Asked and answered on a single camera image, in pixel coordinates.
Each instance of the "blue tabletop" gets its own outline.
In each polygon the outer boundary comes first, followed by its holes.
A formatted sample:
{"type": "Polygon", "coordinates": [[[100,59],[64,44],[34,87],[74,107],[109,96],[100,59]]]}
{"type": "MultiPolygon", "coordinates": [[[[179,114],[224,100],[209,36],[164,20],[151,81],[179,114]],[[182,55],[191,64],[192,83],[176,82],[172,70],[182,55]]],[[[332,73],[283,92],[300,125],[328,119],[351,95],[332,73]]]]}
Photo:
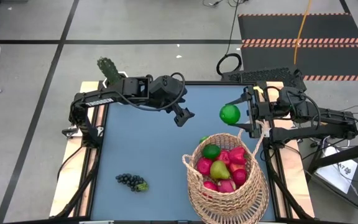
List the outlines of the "blue tabletop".
{"type": "MultiPolygon", "coordinates": [[[[172,112],[138,110],[129,105],[109,105],[104,142],[96,183],[92,220],[191,220],[197,216],[188,200],[184,154],[192,154],[203,136],[216,133],[237,135],[238,128],[224,124],[219,111],[237,99],[243,86],[186,86],[187,107],[195,113],[179,128],[172,112]],[[115,176],[123,173],[143,177],[150,188],[147,192],[131,192],[117,183],[115,176]]],[[[242,122],[246,122],[247,105],[238,105],[242,122]]],[[[242,140],[251,151],[257,139],[248,134],[242,140]]],[[[259,165],[267,176],[266,164],[259,165]]],[[[263,221],[273,221],[271,197],[263,221]]]]}

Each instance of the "grape bunch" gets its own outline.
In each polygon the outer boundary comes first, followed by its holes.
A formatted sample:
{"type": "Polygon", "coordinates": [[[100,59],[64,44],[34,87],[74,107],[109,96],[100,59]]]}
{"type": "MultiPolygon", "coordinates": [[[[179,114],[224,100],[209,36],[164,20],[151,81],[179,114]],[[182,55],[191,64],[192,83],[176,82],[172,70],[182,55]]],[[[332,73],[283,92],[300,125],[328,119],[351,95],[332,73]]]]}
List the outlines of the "grape bunch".
{"type": "Polygon", "coordinates": [[[116,180],[130,187],[133,192],[143,192],[149,189],[147,182],[138,175],[120,174],[116,176],[116,180]]]}

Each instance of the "woven basket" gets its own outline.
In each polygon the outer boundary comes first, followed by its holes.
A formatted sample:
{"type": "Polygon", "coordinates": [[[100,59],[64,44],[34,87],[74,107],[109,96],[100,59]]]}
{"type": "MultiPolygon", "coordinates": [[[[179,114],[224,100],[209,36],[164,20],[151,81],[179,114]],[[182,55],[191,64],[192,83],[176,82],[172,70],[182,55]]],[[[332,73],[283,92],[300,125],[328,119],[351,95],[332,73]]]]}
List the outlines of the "woven basket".
{"type": "MultiPolygon", "coordinates": [[[[262,126],[263,133],[264,124],[260,121],[257,121],[257,123],[262,126]]],[[[260,137],[255,150],[250,152],[241,141],[242,132],[241,129],[238,136],[226,133],[214,134],[205,139],[191,156],[183,155],[182,157],[182,161],[187,167],[188,195],[191,205],[205,223],[257,223],[266,211],[269,202],[269,190],[265,176],[255,159],[264,135],[262,134],[260,137]],[[215,144],[228,150],[237,146],[246,149],[248,177],[244,185],[231,193],[220,193],[204,187],[203,182],[211,179],[200,174],[195,167],[198,159],[202,157],[203,148],[207,144],[215,144]]]]}

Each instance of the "green pear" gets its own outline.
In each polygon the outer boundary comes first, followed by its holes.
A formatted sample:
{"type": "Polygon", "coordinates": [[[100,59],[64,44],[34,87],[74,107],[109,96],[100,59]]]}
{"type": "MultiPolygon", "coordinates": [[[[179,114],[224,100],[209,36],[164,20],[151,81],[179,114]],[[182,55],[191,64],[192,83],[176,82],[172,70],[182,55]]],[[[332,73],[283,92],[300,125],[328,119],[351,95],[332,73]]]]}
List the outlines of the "green pear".
{"type": "Polygon", "coordinates": [[[227,170],[226,165],[223,161],[215,161],[212,163],[211,166],[211,178],[218,180],[218,179],[229,179],[230,172],[227,170]]]}

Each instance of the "orange cable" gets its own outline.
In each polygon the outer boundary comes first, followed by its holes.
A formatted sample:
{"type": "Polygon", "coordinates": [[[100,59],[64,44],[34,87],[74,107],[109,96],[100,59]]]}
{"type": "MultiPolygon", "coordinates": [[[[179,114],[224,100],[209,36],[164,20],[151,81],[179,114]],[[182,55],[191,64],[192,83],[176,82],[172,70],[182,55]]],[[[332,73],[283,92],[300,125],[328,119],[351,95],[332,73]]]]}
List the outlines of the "orange cable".
{"type": "Polygon", "coordinates": [[[306,9],[305,15],[303,16],[302,24],[301,24],[301,27],[300,27],[299,32],[298,32],[298,38],[296,39],[296,43],[295,43],[295,53],[293,54],[293,64],[294,64],[294,65],[296,65],[296,55],[297,55],[297,53],[298,53],[299,38],[301,37],[301,33],[302,33],[302,29],[303,29],[303,24],[305,24],[305,21],[306,21],[306,16],[309,14],[310,5],[311,5],[311,0],[309,0],[308,8],[306,9]]]}

